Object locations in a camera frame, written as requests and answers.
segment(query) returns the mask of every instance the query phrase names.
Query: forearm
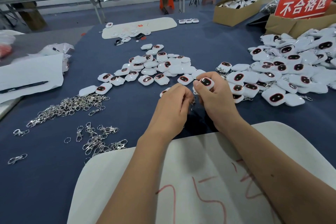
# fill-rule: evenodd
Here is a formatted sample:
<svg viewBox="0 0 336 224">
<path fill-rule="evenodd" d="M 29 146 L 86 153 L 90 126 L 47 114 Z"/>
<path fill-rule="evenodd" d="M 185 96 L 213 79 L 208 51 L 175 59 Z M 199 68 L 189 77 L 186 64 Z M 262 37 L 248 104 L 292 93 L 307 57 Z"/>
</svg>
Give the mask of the forearm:
<svg viewBox="0 0 336 224">
<path fill-rule="evenodd" d="M 167 143 L 142 136 L 115 191 L 96 224 L 155 221 L 159 174 Z"/>
<path fill-rule="evenodd" d="M 242 118 L 221 132 L 233 143 L 286 224 L 336 223 L 336 191 Z"/>
</svg>

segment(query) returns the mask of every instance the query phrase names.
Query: person's left arm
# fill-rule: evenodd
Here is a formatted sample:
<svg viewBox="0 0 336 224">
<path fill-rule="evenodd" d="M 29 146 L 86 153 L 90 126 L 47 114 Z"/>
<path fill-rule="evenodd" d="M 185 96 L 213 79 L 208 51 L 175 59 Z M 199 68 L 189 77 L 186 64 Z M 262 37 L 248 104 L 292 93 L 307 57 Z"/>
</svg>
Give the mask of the person's left arm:
<svg viewBox="0 0 336 224">
<path fill-rule="evenodd" d="M 191 91 L 172 86 L 158 101 L 152 120 L 96 224 L 155 222 L 159 174 L 170 141 L 183 129 Z"/>
</svg>

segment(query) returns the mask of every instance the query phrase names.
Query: hand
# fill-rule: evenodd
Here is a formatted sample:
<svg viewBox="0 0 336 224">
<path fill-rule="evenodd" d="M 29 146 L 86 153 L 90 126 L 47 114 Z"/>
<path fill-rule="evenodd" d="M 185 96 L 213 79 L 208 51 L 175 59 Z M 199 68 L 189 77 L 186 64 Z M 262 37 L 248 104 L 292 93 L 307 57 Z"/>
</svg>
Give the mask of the hand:
<svg viewBox="0 0 336 224">
<path fill-rule="evenodd" d="M 215 85 L 208 90 L 200 79 L 208 77 L 214 81 Z M 203 73 L 197 76 L 194 81 L 194 88 L 199 94 L 199 101 L 212 119 L 216 129 L 225 134 L 231 120 L 241 119 L 236 105 L 233 101 L 229 84 L 216 72 Z"/>
<path fill-rule="evenodd" d="M 187 121 L 192 92 L 180 83 L 172 86 L 158 101 L 153 117 L 142 138 L 162 139 L 169 143 L 181 133 Z"/>
</svg>

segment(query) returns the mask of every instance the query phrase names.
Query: red sign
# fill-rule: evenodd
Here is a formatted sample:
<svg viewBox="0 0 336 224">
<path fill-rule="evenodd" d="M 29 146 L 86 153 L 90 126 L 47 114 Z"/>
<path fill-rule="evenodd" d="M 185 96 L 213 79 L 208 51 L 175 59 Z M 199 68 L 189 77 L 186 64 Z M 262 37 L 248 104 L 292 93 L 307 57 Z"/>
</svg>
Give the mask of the red sign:
<svg viewBox="0 0 336 224">
<path fill-rule="evenodd" d="M 322 16 L 332 0 L 280 0 L 275 16 L 307 19 Z"/>
</svg>

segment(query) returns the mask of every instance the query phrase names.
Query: person's left hand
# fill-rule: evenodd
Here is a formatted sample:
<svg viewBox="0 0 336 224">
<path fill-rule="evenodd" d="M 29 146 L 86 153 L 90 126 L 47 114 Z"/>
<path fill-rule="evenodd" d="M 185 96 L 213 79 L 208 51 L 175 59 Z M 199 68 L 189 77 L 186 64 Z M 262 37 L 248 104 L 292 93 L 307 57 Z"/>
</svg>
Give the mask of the person's left hand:
<svg viewBox="0 0 336 224">
<path fill-rule="evenodd" d="M 194 95 L 186 86 L 180 83 L 172 86 L 158 101 L 143 137 L 169 143 L 181 133 L 193 99 Z"/>
</svg>

